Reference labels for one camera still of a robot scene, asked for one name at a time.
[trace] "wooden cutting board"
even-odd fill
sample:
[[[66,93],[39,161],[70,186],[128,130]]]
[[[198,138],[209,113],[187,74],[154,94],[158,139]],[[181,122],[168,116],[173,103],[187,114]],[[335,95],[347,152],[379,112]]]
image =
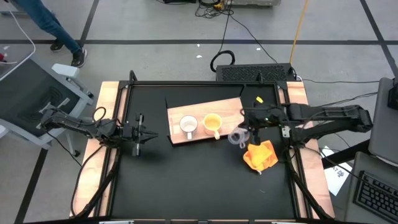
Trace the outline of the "wooden cutting board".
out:
[[[240,113],[241,109],[242,102],[239,97],[167,109],[171,141],[173,144],[178,144],[214,138],[214,136],[210,136],[205,133],[205,127],[203,125],[203,119],[210,113],[215,113],[222,117],[223,122],[220,129],[220,136],[227,135],[231,133],[238,124],[243,122],[244,118]],[[198,120],[198,127],[191,140],[187,139],[187,134],[180,128],[180,120],[186,115],[192,115]]]

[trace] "gray floor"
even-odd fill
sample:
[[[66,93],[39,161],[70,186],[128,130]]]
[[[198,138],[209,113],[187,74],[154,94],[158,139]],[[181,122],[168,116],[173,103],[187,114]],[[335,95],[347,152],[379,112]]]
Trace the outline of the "gray floor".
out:
[[[58,17],[65,29],[80,40],[94,0],[43,0]],[[304,0],[283,0],[271,8],[237,8],[234,17],[245,24],[258,39],[292,40],[303,8]],[[367,0],[369,8],[385,40],[398,40],[396,0]],[[0,9],[7,9],[0,1]],[[194,16],[196,5],[167,6],[154,0],[99,0],[87,40],[220,40],[226,16],[202,19]],[[19,19],[21,26],[34,40],[53,39],[42,32],[28,18]],[[7,53],[8,61],[20,60],[32,46],[2,44],[4,40],[24,40],[25,37],[10,17],[0,17],[0,52]],[[248,39],[246,30],[230,21],[226,39]],[[310,1],[303,21],[300,40],[377,40],[359,0]],[[38,44],[37,55],[50,66],[69,64],[72,56],[64,50],[51,53],[49,45]],[[214,80],[209,63],[219,44],[86,44],[89,52],[81,70],[81,81],[98,95],[101,82],[126,80],[131,69],[139,80]],[[264,45],[278,62],[288,62],[291,45]],[[228,44],[236,63],[272,63],[254,44]],[[388,46],[398,59],[398,46]],[[229,63],[220,57],[217,64]],[[298,45],[293,61],[302,78],[318,81],[363,81],[393,77],[392,70],[380,45]],[[377,91],[377,84],[316,84],[305,83],[311,105]],[[359,104],[372,114],[376,97],[363,98]],[[90,114],[93,108],[87,108]],[[341,133],[348,144],[357,144],[367,134]],[[60,140],[66,144],[66,137]],[[319,140],[320,145],[344,149],[346,144],[337,136]],[[86,140],[76,136],[75,144],[84,152]],[[13,223],[27,184],[32,175],[40,148],[10,136],[0,139],[0,223]],[[32,197],[25,222],[67,218],[69,203],[78,166],[55,142],[49,150],[43,171]],[[337,218],[344,210],[344,189],[332,197]]]

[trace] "sneaker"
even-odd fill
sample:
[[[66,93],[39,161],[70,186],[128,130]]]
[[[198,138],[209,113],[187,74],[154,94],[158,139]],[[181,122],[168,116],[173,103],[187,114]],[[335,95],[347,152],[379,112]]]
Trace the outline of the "sneaker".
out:
[[[73,67],[82,67],[86,63],[87,50],[84,47],[81,48],[78,52],[73,54],[73,60],[71,66]]]
[[[52,42],[50,49],[52,52],[58,52],[63,49],[63,46],[65,46],[63,43],[61,43],[58,39],[55,39],[55,41]]]

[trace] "yellow mug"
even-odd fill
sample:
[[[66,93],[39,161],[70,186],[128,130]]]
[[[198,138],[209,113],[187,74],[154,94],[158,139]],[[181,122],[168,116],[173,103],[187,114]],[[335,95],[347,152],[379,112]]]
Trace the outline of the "yellow mug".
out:
[[[214,138],[217,140],[220,139],[219,130],[222,124],[222,119],[218,114],[208,114],[205,116],[205,119],[203,119],[206,134],[214,135]]]

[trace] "jeans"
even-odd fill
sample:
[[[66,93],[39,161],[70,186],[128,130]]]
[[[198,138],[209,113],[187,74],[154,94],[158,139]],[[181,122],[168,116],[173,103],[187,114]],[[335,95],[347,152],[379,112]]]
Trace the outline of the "jeans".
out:
[[[32,18],[40,29],[48,32],[63,43],[73,54],[80,45],[63,29],[57,18],[43,5],[41,0],[13,0]]]

